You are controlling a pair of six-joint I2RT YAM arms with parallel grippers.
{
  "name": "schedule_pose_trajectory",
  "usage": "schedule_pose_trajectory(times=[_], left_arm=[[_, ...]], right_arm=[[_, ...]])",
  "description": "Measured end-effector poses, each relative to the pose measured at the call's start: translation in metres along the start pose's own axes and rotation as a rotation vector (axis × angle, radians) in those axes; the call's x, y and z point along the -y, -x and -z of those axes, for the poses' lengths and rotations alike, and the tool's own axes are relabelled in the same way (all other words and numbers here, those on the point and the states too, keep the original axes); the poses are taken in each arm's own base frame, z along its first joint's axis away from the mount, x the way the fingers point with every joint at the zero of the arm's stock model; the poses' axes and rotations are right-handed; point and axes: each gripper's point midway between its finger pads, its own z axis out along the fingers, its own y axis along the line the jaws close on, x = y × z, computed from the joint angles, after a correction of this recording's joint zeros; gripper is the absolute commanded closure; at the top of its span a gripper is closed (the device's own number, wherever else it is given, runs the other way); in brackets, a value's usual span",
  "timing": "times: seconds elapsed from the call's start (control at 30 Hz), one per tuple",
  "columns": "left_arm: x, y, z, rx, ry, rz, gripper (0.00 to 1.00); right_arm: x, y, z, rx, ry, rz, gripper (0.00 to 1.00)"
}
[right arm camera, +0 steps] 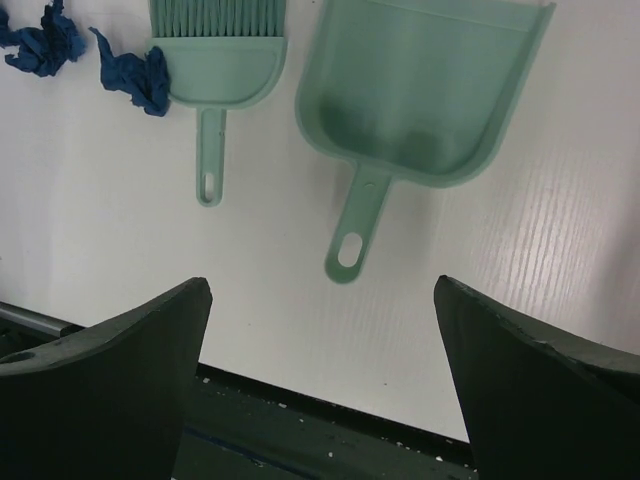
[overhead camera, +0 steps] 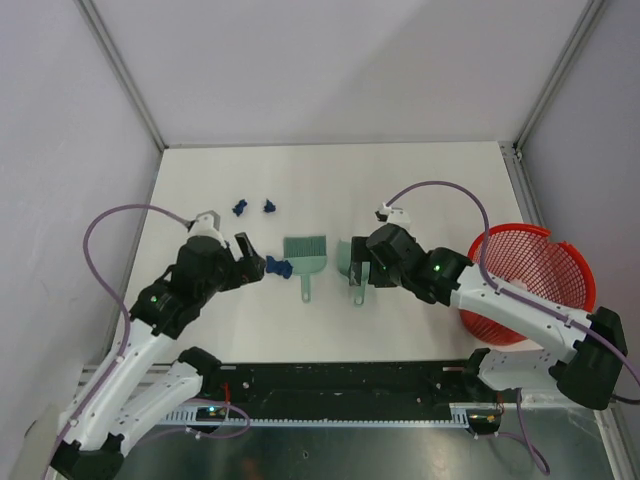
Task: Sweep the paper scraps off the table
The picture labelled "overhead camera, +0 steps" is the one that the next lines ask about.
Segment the green dustpan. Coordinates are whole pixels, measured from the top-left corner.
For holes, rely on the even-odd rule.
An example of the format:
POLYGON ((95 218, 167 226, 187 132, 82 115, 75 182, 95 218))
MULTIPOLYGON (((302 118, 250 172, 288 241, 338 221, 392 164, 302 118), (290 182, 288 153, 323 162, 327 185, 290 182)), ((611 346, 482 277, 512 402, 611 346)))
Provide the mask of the green dustpan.
MULTIPOLYGON (((337 268, 341 275, 350 278, 351 243, 339 240, 337 246, 337 268)), ((365 301, 365 285, 356 285, 353 294, 353 303, 356 307, 362 307, 365 301)))

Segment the blue paper scrap large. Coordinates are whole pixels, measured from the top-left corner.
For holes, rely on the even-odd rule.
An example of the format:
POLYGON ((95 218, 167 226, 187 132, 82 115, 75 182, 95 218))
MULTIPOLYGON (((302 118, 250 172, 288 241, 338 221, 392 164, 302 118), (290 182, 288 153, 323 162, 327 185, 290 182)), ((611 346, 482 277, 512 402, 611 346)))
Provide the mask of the blue paper scrap large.
POLYGON ((293 275, 293 266, 288 260, 278 260, 271 255, 266 257, 265 271, 284 279, 290 279, 293 275))

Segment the green hand brush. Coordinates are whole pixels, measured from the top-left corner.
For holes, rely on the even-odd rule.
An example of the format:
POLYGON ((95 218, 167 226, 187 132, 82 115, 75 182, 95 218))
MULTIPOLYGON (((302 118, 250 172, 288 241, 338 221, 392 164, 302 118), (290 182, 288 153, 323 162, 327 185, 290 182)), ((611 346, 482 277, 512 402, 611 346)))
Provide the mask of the green hand brush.
POLYGON ((326 236, 285 237, 283 255, 291 264, 293 275, 300 279, 301 300, 310 303, 311 278, 321 273, 328 263, 326 236))

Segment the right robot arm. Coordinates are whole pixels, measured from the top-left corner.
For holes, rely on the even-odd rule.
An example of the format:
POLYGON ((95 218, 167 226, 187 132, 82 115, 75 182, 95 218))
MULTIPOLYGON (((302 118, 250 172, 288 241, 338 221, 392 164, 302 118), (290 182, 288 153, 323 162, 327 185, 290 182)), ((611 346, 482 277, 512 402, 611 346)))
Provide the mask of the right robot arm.
POLYGON ((445 247, 424 251, 399 225, 386 223, 351 240, 349 280, 376 288, 402 287, 427 304, 486 317, 540 346, 500 360, 486 350, 472 355, 461 376, 463 393, 484 401, 495 391, 552 383, 574 403, 604 410, 613 398, 627 348, 619 315, 605 307, 587 312, 554 303, 491 276, 445 247), (370 266, 364 279, 362 264, 370 266))

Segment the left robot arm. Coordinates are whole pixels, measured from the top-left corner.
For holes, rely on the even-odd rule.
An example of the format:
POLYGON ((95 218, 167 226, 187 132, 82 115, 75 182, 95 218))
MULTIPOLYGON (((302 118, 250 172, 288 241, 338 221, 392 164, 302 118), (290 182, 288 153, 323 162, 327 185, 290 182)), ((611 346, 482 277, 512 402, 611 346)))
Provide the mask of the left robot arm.
POLYGON ((260 281, 266 261, 245 233, 234 257, 215 228, 192 234, 174 263, 124 311, 124 332, 59 421, 50 466, 66 479, 112 479, 139 440, 166 414, 221 387, 221 363, 199 347, 180 353, 142 394, 133 392, 158 356, 199 318, 211 298, 260 281))

